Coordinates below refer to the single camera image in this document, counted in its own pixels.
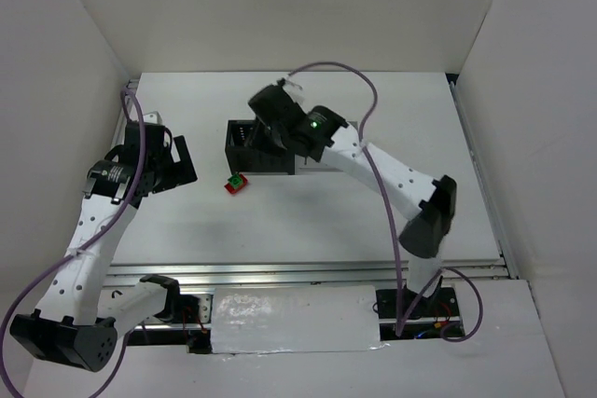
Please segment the green square lego brick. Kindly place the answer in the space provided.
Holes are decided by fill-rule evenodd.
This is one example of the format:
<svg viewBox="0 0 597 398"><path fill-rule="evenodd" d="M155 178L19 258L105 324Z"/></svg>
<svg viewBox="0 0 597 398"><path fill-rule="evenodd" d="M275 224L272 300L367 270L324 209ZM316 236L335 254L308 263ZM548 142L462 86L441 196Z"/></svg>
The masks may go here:
<svg viewBox="0 0 597 398"><path fill-rule="evenodd" d="M228 179L228 184L233 189L239 189L246 184L246 178L241 173L237 172L231 175Z"/></svg>

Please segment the red lego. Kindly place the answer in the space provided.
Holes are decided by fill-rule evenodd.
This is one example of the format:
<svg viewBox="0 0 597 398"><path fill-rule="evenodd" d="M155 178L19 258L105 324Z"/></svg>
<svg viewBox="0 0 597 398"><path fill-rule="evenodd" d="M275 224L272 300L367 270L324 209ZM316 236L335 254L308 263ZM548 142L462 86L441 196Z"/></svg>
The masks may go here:
<svg viewBox="0 0 597 398"><path fill-rule="evenodd" d="M224 187L231 195L235 195L242 191L247 185L247 178L242 173L237 172L231 175Z"/></svg>

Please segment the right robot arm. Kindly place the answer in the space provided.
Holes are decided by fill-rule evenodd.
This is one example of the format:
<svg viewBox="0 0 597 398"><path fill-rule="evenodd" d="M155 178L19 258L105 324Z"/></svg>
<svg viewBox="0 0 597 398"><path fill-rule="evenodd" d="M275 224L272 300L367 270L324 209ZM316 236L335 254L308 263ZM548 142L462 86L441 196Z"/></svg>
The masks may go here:
<svg viewBox="0 0 597 398"><path fill-rule="evenodd" d="M451 230L457 184L418 172L379 147L366 143L355 126L322 105L305 112L279 85L268 85L248 105L266 136L295 156L310 158L348 174L382 196L390 212L406 220L393 230L395 254L409 255L406 289L425 298L439 284L440 247Z"/></svg>

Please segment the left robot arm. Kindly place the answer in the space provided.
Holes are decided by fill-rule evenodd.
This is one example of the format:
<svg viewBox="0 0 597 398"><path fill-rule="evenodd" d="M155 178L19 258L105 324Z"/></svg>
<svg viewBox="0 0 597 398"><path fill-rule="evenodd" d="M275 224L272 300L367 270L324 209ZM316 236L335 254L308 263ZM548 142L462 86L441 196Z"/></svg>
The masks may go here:
<svg viewBox="0 0 597 398"><path fill-rule="evenodd" d="M156 123L127 124L123 144L88 172L65 263L32 312L11 316L10 335L36 359L98 372L142 321L178 317L189 298L173 278L149 274L123 295L101 292L142 200L196 179L184 136Z"/></svg>

